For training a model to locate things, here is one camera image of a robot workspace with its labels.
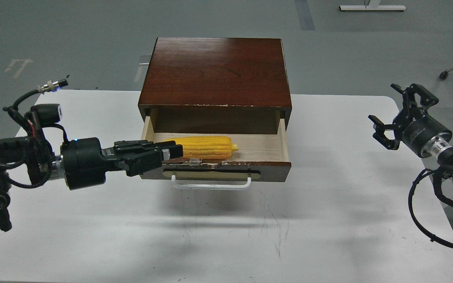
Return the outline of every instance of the wooden drawer box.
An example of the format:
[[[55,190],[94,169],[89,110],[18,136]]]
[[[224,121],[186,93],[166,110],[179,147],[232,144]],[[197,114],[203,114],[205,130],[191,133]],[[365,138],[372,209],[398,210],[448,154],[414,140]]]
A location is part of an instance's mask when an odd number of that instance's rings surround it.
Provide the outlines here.
[[[283,182],[291,97],[280,39],[158,38],[138,102],[142,139],[225,135],[228,159],[173,159],[144,179]]]

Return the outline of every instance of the wooden cabinet top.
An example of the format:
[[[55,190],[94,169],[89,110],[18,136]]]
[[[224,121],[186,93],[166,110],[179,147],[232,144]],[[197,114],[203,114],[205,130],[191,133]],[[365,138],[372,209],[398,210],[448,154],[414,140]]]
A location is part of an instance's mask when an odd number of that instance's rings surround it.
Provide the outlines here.
[[[138,104],[269,107],[289,114],[282,41],[160,37]]]

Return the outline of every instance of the white drawer handle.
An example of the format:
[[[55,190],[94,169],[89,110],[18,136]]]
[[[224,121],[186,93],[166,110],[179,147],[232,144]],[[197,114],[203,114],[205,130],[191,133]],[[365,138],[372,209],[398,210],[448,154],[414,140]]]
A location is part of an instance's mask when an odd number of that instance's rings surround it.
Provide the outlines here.
[[[177,189],[204,189],[204,190],[245,190],[251,186],[251,175],[243,185],[221,185],[221,184],[180,184],[176,180],[176,174],[171,176],[172,185]]]

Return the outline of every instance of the corn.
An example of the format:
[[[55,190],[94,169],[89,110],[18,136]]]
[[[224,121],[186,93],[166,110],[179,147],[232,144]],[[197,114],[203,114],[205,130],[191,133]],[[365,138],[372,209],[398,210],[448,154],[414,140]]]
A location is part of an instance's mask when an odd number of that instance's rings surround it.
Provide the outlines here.
[[[238,149],[236,143],[228,136],[188,136],[171,138],[176,145],[183,145],[184,158],[225,159]]]

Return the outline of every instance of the white table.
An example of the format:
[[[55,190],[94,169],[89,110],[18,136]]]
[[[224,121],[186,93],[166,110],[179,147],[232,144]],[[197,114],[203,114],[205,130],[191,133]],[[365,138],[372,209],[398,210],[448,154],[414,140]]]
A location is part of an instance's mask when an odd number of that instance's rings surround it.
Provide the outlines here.
[[[340,11],[404,11],[404,5],[380,5],[381,0],[368,0],[367,5],[340,5]]]
[[[103,147],[136,140],[139,92],[70,91],[60,103],[70,138]],[[285,183],[246,191],[176,190],[123,172],[69,191],[63,180],[11,188],[13,228],[0,231],[0,281],[48,282],[453,282],[453,250],[410,219],[407,194],[423,168],[404,145],[372,138],[387,97],[293,95]],[[61,134],[48,131],[57,149]],[[20,168],[11,176],[23,180]],[[430,231],[453,232],[429,180],[414,198]]]

